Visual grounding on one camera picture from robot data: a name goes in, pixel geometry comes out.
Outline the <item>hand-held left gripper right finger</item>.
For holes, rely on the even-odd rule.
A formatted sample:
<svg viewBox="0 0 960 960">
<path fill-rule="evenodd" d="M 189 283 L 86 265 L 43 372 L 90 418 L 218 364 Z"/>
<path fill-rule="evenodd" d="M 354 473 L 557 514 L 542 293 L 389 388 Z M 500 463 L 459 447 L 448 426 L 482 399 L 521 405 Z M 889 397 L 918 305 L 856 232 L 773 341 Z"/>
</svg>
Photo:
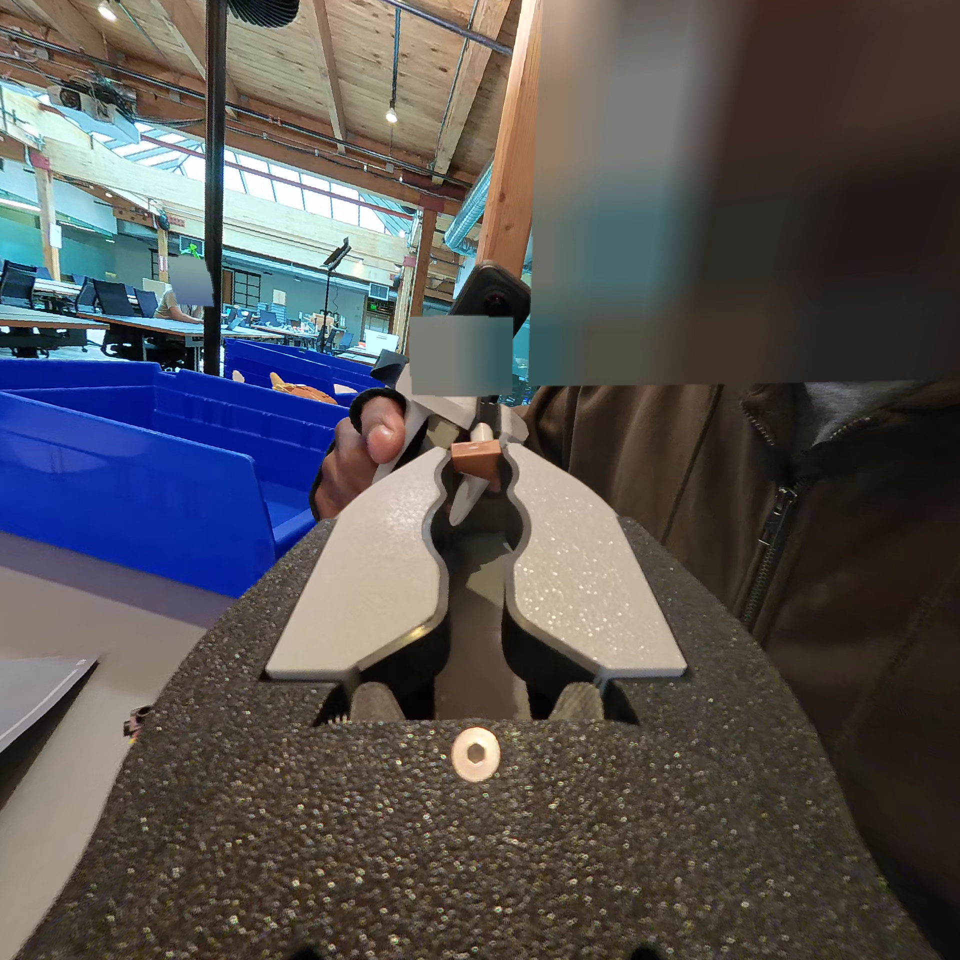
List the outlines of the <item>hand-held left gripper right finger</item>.
<svg viewBox="0 0 960 960">
<path fill-rule="evenodd" d="M 600 685 L 681 677 L 688 663 L 616 512 L 520 443 L 504 454 L 522 521 L 506 586 L 513 622 Z"/>
</svg>

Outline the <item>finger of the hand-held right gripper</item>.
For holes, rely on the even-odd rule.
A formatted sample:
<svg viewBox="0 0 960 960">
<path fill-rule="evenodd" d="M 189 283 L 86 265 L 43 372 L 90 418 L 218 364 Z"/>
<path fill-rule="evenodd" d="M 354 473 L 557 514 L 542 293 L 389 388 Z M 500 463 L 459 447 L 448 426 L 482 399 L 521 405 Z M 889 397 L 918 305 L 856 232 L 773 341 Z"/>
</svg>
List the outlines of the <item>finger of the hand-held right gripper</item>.
<svg viewBox="0 0 960 960">
<path fill-rule="evenodd" d="M 389 474 L 403 468 L 424 451 L 431 449 L 433 442 L 426 438 L 431 417 L 439 417 L 443 422 L 452 424 L 452 397 L 432 393 L 416 392 L 413 385 L 412 367 L 404 366 L 394 388 L 406 402 L 404 414 L 404 446 L 390 462 L 377 467 L 373 483 L 385 479 Z"/>
<path fill-rule="evenodd" d="M 471 428 L 469 438 L 461 440 L 461 442 L 497 439 L 502 450 L 502 457 L 499 462 L 499 477 L 492 482 L 487 482 L 477 477 L 462 475 L 454 470 L 456 474 L 461 476 L 461 482 L 454 493 L 450 507 L 450 522 L 452 524 L 462 523 L 490 487 L 498 490 L 505 447 L 514 442 L 522 443 L 528 436 L 526 424 L 518 413 L 518 409 L 497 409 L 492 419 L 493 424 L 488 424 L 485 421 L 477 422 Z"/>
</svg>

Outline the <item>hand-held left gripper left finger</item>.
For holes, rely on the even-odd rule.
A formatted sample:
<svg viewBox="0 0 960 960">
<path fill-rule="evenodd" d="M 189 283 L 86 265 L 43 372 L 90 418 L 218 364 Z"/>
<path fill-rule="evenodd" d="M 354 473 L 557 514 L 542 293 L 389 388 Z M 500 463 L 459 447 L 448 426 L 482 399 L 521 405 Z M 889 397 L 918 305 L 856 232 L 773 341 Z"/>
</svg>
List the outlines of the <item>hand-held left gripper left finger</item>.
<svg viewBox="0 0 960 960">
<path fill-rule="evenodd" d="M 373 483 L 337 518 L 266 665 L 278 681 L 347 683 L 441 625 L 450 579 L 431 524 L 450 451 Z"/>
</svg>

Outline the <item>small brown brick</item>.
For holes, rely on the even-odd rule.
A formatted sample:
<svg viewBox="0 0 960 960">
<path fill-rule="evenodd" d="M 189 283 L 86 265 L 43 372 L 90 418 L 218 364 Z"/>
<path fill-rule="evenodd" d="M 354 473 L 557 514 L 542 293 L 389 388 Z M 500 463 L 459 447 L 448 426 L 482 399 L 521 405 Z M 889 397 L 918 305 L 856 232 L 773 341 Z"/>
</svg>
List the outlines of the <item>small brown brick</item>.
<svg viewBox="0 0 960 960">
<path fill-rule="evenodd" d="M 456 473 L 493 482 L 499 477 L 502 457 L 498 439 L 455 442 L 450 447 L 451 463 Z"/>
</svg>

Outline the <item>brown toy figure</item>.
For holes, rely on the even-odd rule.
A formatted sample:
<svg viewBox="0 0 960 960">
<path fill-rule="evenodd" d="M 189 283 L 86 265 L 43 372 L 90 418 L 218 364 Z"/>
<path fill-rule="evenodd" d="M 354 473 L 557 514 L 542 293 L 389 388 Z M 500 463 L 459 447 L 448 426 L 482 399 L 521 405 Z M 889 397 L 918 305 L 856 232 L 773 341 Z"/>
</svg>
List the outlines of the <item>brown toy figure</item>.
<svg viewBox="0 0 960 960">
<path fill-rule="evenodd" d="M 271 371 L 269 377 L 272 390 L 314 402 L 344 406 L 349 405 L 358 396 L 356 390 L 342 385 L 334 384 L 334 393 L 330 394 L 306 384 L 284 381 L 276 371 Z"/>
</svg>

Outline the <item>person's brown jacket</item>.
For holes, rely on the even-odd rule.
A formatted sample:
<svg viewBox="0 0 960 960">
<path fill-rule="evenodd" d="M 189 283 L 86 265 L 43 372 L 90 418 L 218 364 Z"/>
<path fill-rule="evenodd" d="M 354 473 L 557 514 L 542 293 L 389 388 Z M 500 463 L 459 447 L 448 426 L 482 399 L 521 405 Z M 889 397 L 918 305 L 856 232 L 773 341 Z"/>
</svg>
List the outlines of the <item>person's brown jacket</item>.
<svg viewBox="0 0 960 960">
<path fill-rule="evenodd" d="M 959 386 L 797 451 L 803 385 L 540 388 L 526 446 L 643 526 L 765 649 L 942 958 L 959 930 Z"/>
</svg>

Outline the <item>large blue storage bin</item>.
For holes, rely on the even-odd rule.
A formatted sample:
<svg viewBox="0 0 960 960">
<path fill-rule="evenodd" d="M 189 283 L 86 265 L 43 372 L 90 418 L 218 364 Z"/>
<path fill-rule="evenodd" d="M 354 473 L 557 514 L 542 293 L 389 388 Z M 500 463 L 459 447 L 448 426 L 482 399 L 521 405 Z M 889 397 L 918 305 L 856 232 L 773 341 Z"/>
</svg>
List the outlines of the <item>large blue storage bin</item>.
<svg viewBox="0 0 960 960">
<path fill-rule="evenodd" d="M 313 527 L 336 404 L 138 362 L 3 359 L 2 531 L 239 597 Z"/>
</svg>

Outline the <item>black floor lamp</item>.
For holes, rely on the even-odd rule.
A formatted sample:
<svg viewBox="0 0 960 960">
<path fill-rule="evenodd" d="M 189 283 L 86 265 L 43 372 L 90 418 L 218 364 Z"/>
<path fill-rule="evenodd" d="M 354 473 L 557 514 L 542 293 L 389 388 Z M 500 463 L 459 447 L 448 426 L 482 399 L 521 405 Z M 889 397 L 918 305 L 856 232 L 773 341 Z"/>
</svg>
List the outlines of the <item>black floor lamp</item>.
<svg viewBox="0 0 960 960">
<path fill-rule="evenodd" d="M 223 305 L 224 150 L 227 107 L 227 29 L 234 18 L 264 29 L 292 24 L 299 1 L 207 1 L 205 7 L 204 251 L 212 284 L 210 305 L 203 309 L 202 370 L 221 375 Z"/>
</svg>

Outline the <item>long white office table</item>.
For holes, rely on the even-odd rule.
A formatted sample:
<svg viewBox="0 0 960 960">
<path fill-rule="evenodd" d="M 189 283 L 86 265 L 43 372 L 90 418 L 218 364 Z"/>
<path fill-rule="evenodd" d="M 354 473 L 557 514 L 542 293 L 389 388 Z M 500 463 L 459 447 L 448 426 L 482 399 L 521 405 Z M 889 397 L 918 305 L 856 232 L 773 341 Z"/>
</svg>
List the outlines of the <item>long white office table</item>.
<svg viewBox="0 0 960 960">
<path fill-rule="evenodd" d="M 150 353 L 202 351 L 201 323 L 164 318 L 94 315 L 80 311 L 77 319 L 107 325 L 102 350 L 109 356 L 144 361 Z"/>
</svg>

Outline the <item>person's grey shirt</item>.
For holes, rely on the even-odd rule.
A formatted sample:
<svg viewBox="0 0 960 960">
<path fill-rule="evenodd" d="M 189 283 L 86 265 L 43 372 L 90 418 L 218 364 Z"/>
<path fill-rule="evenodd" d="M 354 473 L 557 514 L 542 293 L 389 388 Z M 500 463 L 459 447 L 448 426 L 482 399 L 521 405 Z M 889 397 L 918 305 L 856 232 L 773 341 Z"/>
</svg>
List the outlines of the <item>person's grey shirt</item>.
<svg viewBox="0 0 960 960">
<path fill-rule="evenodd" d="M 804 383 L 795 448 L 798 452 L 811 450 L 844 427 L 925 385 L 923 381 L 906 380 Z"/>
</svg>

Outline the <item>grey instruction booklet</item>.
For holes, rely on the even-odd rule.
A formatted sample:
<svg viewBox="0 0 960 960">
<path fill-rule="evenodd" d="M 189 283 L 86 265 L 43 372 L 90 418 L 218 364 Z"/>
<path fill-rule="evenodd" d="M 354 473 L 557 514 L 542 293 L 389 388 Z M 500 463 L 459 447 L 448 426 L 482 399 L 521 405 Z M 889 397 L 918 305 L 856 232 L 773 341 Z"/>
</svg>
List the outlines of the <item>grey instruction booklet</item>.
<svg viewBox="0 0 960 960">
<path fill-rule="evenodd" d="M 7 658 L 1 661 L 1 753 L 81 684 L 98 654 Z"/>
</svg>

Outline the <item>ceiling mounted heater unit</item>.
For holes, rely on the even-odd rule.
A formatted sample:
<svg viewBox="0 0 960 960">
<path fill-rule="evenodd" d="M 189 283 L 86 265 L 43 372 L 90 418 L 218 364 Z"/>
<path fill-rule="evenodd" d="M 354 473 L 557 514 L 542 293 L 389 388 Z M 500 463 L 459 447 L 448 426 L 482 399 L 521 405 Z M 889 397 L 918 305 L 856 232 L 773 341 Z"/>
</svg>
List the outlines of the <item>ceiling mounted heater unit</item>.
<svg viewBox="0 0 960 960">
<path fill-rule="evenodd" d="M 119 126 L 136 123 L 136 100 L 124 94 L 116 84 L 103 79 L 70 79 L 46 88 L 50 106 L 69 115 Z"/>
</svg>

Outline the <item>reddish wooden post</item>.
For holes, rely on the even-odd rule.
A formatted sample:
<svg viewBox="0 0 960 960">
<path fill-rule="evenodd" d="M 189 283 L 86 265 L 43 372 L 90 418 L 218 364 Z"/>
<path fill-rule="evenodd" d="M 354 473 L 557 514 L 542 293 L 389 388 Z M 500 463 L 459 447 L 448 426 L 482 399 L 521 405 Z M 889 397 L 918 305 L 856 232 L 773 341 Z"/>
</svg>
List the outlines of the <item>reddish wooden post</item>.
<svg viewBox="0 0 960 960">
<path fill-rule="evenodd" d="M 409 308 L 407 311 L 408 325 L 410 325 L 413 317 L 419 317 L 423 315 L 426 282 L 431 261 L 434 234 L 436 232 L 436 222 L 437 210 L 433 207 L 425 207 L 422 210 L 416 245 L 414 280 Z"/>
</svg>

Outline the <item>silver ventilation duct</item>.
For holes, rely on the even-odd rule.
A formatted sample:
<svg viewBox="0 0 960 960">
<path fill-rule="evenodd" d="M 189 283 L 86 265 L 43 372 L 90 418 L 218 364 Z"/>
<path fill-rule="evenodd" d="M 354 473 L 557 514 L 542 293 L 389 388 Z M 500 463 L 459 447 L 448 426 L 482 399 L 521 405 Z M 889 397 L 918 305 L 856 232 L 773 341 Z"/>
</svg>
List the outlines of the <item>silver ventilation duct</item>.
<svg viewBox="0 0 960 960">
<path fill-rule="evenodd" d="M 495 159 L 492 156 L 486 163 L 464 197 L 458 213 L 444 232 L 444 245 L 457 255 L 476 256 L 478 242 L 471 240 L 469 234 L 484 215 Z"/>
</svg>

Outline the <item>wooden support post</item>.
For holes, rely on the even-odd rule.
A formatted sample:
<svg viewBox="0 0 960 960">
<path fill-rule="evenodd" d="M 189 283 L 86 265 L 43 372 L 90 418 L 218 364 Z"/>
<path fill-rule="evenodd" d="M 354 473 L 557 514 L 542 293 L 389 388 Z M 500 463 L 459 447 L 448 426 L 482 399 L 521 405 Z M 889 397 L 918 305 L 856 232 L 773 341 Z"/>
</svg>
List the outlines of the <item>wooden support post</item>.
<svg viewBox="0 0 960 960">
<path fill-rule="evenodd" d="M 516 277 L 532 230 L 542 26 L 543 3 L 523 1 L 477 250 Z"/>
</svg>

